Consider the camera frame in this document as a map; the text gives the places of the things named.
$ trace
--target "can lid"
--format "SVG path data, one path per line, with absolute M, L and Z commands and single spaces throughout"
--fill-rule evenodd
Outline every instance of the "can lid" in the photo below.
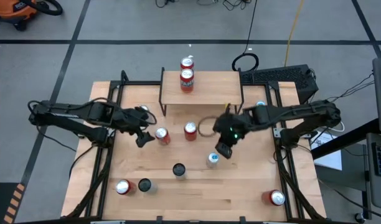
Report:
M 138 183 L 138 188 L 142 192 L 147 192 L 152 187 L 152 182 L 148 178 L 143 178 Z
M 124 194 L 129 190 L 129 183 L 127 180 L 121 180 L 116 184 L 116 191 L 119 194 Z
M 193 72 L 191 69 L 183 69 L 181 72 L 181 77 L 182 78 L 192 78 Z
M 190 57 L 185 57 L 181 60 L 183 66 L 191 66 L 193 64 L 193 59 Z
M 193 133 L 196 131 L 196 124 L 193 122 L 188 122 L 185 124 L 185 131 L 188 133 Z
M 285 195 L 279 190 L 272 192 L 271 198 L 275 205 L 282 205 L 285 202 Z
M 141 105 L 141 106 L 139 106 L 140 108 L 142 108 L 142 109 L 144 109 L 144 110 L 146 110 L 146 111 L 148 111 L 149 109 L 148 109 L 148 107 L 147 106 L 145 106 L 145 105 Z
M 209 155 L 209 161 L 210 162 L 212 162 L 212 163 L 218 163 L 219 159 L 220 158 L 219 158 L 219 156 L 216 153 L 214 153 L 214 152 L 210 153 L 210 155 Z
M 172 172 L 176 176 L 182 176 L 185 174 L 185 166 L 181 163 L 177 163 L 172 167 Z
M 167 129 L 166 128 L 159 128 L 156 130 L 156 137 L 158 138 L 164 138 L 167 135 Z

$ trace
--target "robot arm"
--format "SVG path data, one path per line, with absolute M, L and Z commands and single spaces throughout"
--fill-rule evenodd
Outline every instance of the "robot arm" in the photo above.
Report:
M 327 100 L 286 107 L 254 106 L 245 108 L 240 115 L 229 113 L 229 110 L 228 106 L 213 127 L 213 131 L 221 134 L 215 148 L 227 159 L 231 158 L 231 147 L 250 131 L 264 130 L 280 121 L 304 118 L 304 122 L 296 127 L 280 132 L 281 145 L 294 148 L 304 134 L 321 126 L 332 128 L 341 121 L 340 110 Z
M 141 128 L 146 128 L 149 124 L 156 124 L 147 121 L 148 111 L 140 107 L 121 109 L 117 105 L 107 102 L 92 100 L 83 105 L 70 105 L 49 101 L 30 101 L 28 107 L 31 111 L 29 121 L 36 126 L 54 125 L 76 135 L 88 138 L 92 143 L 100 147 L 108 147 L 111 143 L 108 140 L 107 128 L 117 129 L 121 133 L 127 132 L 130 135 L 136 134 L 138 147 L 143 147 L 147 142 L 154 140 L 148 132 L 142 132 Z M 83 119 L 86 122 L 103 126 L 92 128 L 69 118 Z

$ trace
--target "red soda can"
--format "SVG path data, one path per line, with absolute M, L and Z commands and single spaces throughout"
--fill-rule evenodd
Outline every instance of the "red soda can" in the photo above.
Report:
M 129 180 L 120 180 L 116 184 L 116 191 L 121 195 L 130 195 L 136 192 L 136 185 Z
M 280 190 L 270 190 L 263 192 L 262 201 L 267 205 L 280 206 L 285 202 L 285 195 Z
M 163 146 L 168 145 L 171 141 L 170 135 L 168 135 L 168 131 L 166 128 L 157 129 L 154 135 L 159 140 L 160 144 L 162 144 Z
M 191 69 L 183 69 L 181 71 L 181 90 L 190 93 L 193 90 L 194 74 Z
M 193 122 L 188 122 L 184 126 L 185 138 L 188 141 L 194 141 L 197 137 L 196 124 Z
M 183 69 L 191 69 L 192 72 L 194 72 L 195 71 L 194 65 L 195 63 L 193 62 L 193 59 L 191 57 L 184 57 L 181 60 L 181 71 Z

